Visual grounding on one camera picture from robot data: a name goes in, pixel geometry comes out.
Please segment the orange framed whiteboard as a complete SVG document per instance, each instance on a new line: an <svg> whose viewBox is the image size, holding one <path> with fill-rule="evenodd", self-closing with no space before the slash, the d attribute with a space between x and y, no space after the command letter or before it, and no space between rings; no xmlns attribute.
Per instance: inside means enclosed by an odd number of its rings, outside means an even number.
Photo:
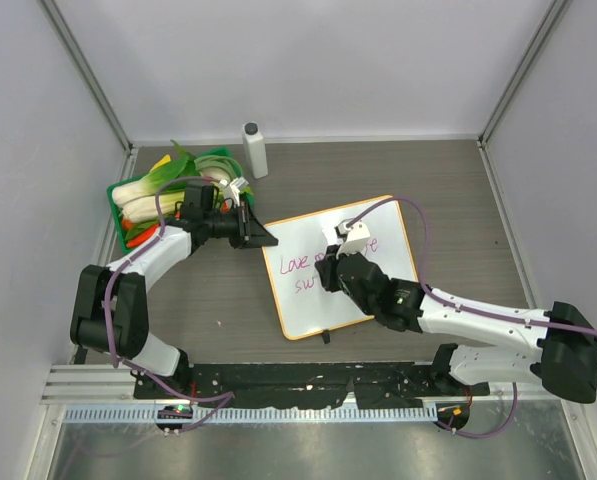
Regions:
<svg viewBox="0 0 597 480"><path fill-rule="evenodd" d="M341 241L336 227L379 202L370 198L335 208L291 217L265 225L278 244L263 249L264 260L283 335L299 340L335 330L370 317L344 293L323 289L315 262ZM400 205L391 201L362 221L370 236L362 253L389 277L418 279Z"/></svg>

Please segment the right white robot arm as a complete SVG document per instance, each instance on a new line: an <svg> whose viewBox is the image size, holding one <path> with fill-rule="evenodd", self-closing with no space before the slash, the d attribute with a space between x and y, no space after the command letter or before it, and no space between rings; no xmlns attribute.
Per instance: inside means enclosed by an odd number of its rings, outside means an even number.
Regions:
<svg viewBox="0 0 597 480"><path fill-rule="evenodd" d="M429 380L443 395L484 382L538 383L571 402L597 397L597 331L574 306L514 310L467 303L424 283L391 278L360 253L327 249L315 263L323 289L342 292L365 314L397 331L447 334L484 348L443 345Z"/></svg>

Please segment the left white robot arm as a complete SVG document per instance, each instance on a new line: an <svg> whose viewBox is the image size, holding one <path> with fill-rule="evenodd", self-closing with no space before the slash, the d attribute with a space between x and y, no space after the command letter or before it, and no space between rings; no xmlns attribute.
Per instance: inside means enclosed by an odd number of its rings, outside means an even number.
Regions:
<svg viewBox="0 0 597 480"><path fill-rule="evenodd" d="M82 270L70 325L73 344L109 354L114 365L149 377L171 399L189 391L192 368L185 352L151 333L149 289L210 239L226 239L235 249L278 243L255 217L246 179L179 181L185 189L171 217L165 217L161 198L154 198L158 222L142 246L106 266Z"/></svg>

